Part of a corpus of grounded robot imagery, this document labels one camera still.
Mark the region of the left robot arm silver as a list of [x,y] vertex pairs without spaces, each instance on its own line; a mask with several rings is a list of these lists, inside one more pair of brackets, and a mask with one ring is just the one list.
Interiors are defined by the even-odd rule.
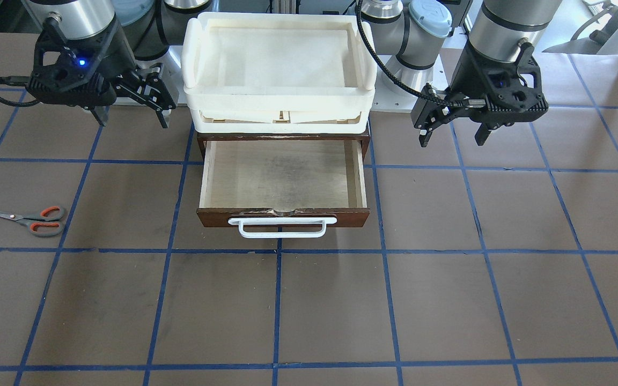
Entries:
[[443,91],[405,81],[432,69],[452,29],[443,3],[357,1],[354,13],[385,83],[416,98],[410,117],[420,145],[426,147],[440,125],[466,117],[479,123],[474,140],[482,146],[493,130],[534,122],[548,111],[534,51],[559,7],[559,1],[483,1]]

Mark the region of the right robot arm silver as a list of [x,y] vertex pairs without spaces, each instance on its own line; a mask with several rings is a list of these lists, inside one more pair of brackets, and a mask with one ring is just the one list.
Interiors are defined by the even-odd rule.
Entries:
[[178,105],[181,46],[189,19],[211,1],[28,1],[42,32],[27,92],[48,105],[80,107],[105,125],[105,108],[128,98],[162,127]]

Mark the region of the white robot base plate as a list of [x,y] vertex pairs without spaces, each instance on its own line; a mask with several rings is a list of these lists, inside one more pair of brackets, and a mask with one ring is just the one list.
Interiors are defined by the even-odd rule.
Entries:
[[[426,84],[440,91],[448,86],[440,57],[436,58],[434,66],[424,70],[407,68],[390,55],[380,55],[379,58],[394,76],[412,90],[416,88],[421,91]],[[409,113],[416,101],[416,96],[403,91],[393,84],[381,69],[377,70],[376,92],[371,107],[373,112]]]

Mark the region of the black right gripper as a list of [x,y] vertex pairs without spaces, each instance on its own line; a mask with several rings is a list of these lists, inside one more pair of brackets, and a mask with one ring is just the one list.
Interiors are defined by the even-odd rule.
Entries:
[[72,40],[54,17],[47,17],[37,39],[27,92],[42,103],[92,108],[101,127],[110,105],[128,97],[152,108],[163,129],[170,127],[176,87],[162,77],[163,67],[139,69],[120,22],[113,17],[104,30]]

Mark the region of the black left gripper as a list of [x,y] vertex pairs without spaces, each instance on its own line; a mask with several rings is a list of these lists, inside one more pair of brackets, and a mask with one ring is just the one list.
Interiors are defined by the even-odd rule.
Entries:
[[518,58],[501,63],[478,52],[467,42],[445,90],[444,100],[453,105],[444,114],[440,102],[419,98],[412,109],[412,122],[420,130],[421,147],[427,147],[432,132],[457,117],[481,123],[475,142],[483,146],[499,125],[532,122],[543,116],[548,102],[542,91],[541,73],[530,42],[514,42]]

